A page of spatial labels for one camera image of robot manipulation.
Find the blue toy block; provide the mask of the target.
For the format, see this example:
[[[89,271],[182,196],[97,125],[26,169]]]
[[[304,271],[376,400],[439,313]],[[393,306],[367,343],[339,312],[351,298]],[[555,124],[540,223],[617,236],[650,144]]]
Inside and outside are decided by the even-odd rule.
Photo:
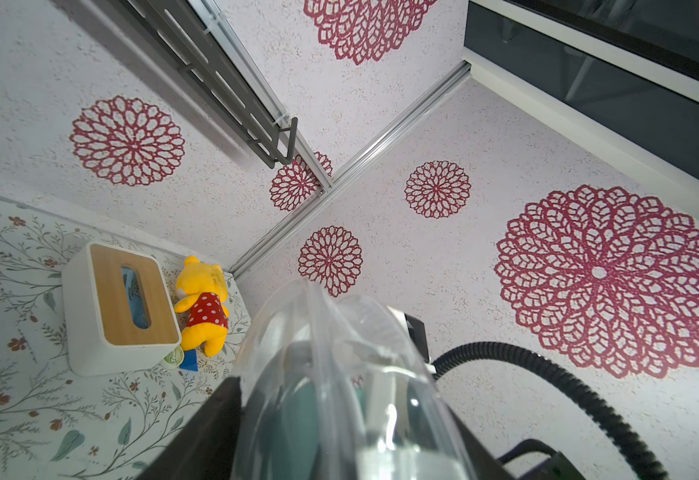
[[[197,350],[188,350],[184,351],[184,359],[182,363],[180,364],[180,369],[189,371],[189,372],[198,372],[199,371],[199,361],[198,361],[198,352]]]

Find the white wooden-top tissue box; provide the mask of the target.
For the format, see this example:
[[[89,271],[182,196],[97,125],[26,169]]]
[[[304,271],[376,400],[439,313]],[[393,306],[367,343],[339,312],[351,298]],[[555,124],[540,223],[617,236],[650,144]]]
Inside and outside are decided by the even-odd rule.
[[[181,343],[155,258],[87,243],[62,270],[69,364],[79,376],[151,369]]]

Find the grey wall shelf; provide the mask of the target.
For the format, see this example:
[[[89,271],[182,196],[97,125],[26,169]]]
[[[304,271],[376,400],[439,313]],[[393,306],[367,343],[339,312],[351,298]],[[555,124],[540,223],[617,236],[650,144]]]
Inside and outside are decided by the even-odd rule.
[[[218,2],[111,6],[269,168],[294,161],[299,120],[275,96]]]

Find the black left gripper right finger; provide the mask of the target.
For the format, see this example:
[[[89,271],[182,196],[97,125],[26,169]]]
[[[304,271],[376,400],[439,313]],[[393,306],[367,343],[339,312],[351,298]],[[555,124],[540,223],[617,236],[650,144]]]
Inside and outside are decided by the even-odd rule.
[[[469,430],[459,415],[447,408],[447,431],[453,437],[455,450],[461,460],[465,461],[467,471],[473,479],[485,480],[514,480],[515,477],[507,472],[507,469],[487,451],[487,448],[479,442],[475,434]]]

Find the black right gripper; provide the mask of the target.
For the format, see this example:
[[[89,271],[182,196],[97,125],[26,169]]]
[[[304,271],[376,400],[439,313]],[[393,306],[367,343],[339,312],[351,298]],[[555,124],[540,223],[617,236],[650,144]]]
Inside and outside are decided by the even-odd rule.
[[[541,440],[523,440],[509,452],[499,456],[497,462],[506,466],[513,460],[532,453],[543,454],[547,458],[528,472],[525,472],[525,474],[519,476],[519,479],[585,480],[583,474],[573,466],[573,463],[561,451],[553,449],[553,447],[541,442]]]

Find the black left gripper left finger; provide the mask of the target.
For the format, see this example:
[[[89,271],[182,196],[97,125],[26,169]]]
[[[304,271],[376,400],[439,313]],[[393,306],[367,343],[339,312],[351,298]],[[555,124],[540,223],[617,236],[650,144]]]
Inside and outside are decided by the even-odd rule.
[[[243,416],[241,379],[217,388],[141,479],[229,479]]]

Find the yellow plush bear toy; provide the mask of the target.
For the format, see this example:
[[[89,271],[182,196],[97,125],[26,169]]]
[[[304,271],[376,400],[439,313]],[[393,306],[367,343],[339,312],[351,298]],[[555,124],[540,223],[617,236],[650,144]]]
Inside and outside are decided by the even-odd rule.
[[[179,301],[175,312],[188,314],[181,348],[190,351],[203,347],[205,356],[217,356],[226,345],[230,321],[229,309],[224,305],[229,291],[223,268],[203,263],[195,256],[187,257],[176,292]]]

